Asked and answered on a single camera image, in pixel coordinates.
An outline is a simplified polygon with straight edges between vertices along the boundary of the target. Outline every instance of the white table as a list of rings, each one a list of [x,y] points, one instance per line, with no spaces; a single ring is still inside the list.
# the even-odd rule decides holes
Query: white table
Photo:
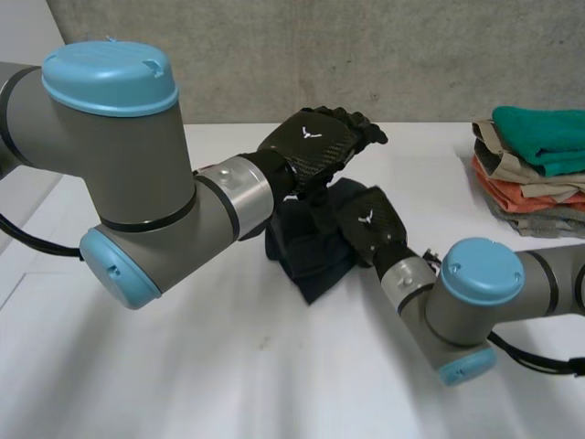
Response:
[[[252,151],[274,125],[188,126],[193,166]],[[446,253],[486,236],[468,123],[388,123],[343,173],[388,194],[410,246]],[[68,245],[97,223],[82,181],[65,177],[26,229]],[[237,243],[143,310],[128,311],[79,262],[12,243],[0,256],[3,439],[550,438],[585,434],[585,380],[552,378],[498,353],[480,379],[445,389],[388,304],[354,269],[311,307],[263,238]],[[585,353],[575,316],[501,325],[519,347]]]

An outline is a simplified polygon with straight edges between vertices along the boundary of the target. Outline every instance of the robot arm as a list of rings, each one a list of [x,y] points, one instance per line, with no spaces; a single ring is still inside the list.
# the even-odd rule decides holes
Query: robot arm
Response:
[[[407,246],[398,213],[377,187],[344,205],[340,226],[372,264],[381,286],[447,385],[495,364],[488,343],[498,323],[585,315],[585,245],[512,252],[471,238],[449,250],[438,276]]]
[[[20,165],[82,177],[101,224],[80,252],[132,309],[386,140],[359,113],[305,110],[257,152],[193,175],[168,58],[137,43],[69,45],[42,69],[0,63],[0,87],[0,177]]]

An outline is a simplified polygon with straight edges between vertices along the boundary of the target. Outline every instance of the concrete wall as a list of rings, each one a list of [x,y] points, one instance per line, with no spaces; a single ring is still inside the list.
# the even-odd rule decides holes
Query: concrete wall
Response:
[[[62,45],[44,1],[0,0],[0,60],[38,65]],[[24,225],[59,178],[49,172],[19,167],[0,181],[0,213],[18,226]],[[0,252],[9,241],[0,232]]]
[[[48,0],[67,42],[167,51],[187,123],[306,105],[468,121],[498,104],[585,106],[583,0]]]

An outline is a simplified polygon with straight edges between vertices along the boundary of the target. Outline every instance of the green folded shirt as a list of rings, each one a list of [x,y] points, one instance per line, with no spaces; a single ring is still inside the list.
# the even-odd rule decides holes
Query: green folded shirt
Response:
[[[507,145],[545,176],[585,170],[585,111],[497,107],[492,119]]]

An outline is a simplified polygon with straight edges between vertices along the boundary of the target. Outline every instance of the white logo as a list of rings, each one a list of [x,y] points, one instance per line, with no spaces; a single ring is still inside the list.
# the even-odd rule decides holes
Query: white logo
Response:
[[[359,218],[358,217],[357,220],[359,222],[366,222],[368,224],[371,224],[372,223],[372,218],[374,218],[374,210],[373,209],[371,209],[369,211],[369,215],[367,217],[365,217],[365,218]]]
[[[306,127],[303,127],[303,137],[305,139],[308,139],[309,137],[315,138],[315,137],[321,137],[322,134],[311,134],[311,133],[307,133],[307,129]]]

